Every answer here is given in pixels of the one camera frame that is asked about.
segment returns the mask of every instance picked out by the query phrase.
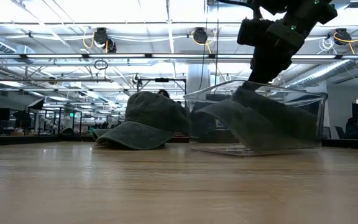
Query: cap brim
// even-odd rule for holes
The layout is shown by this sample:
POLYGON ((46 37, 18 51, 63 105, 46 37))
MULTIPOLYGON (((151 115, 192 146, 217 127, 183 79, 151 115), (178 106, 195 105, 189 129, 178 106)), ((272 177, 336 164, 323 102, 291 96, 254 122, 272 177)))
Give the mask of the cap brim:
POLYGON ((283 133, 270 120, 250 107, 233 100, 201 108, 196 113, 207 113, 220 120, 238 140, 255 151, 299 149, 316 147, 315 142, 301 141, 283 133))
POLYGON ((111 131, 111 129, 94 129, 92 131, 92 137, 96 141, 100 136, 104 135, 108 131, 111 131))
POLYGON ((126 121, 104 133, 96 140, 98 144, 114 145, 115 142, 130 149, 150 150, 166 143, 173 137, 172 131, 164 131, 151 126, 126 121))

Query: transparent bin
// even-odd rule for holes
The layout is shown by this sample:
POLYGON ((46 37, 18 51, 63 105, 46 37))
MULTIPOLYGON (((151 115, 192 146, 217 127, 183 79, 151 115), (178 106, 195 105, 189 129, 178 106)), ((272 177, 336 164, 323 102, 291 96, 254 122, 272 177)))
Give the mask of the transparent bin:
POLYGON ((233 156, 321 147, 325 93, 229 81, 186 95, 190 147, 233 156))

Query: table surface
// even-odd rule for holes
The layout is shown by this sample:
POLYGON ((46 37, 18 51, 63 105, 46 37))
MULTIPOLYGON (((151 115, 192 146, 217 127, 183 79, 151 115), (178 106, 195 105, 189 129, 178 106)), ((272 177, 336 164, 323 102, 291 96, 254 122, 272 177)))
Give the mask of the table surface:
POLYGON ((0 223, 358 223, 358 150, 0 146, 0 223))

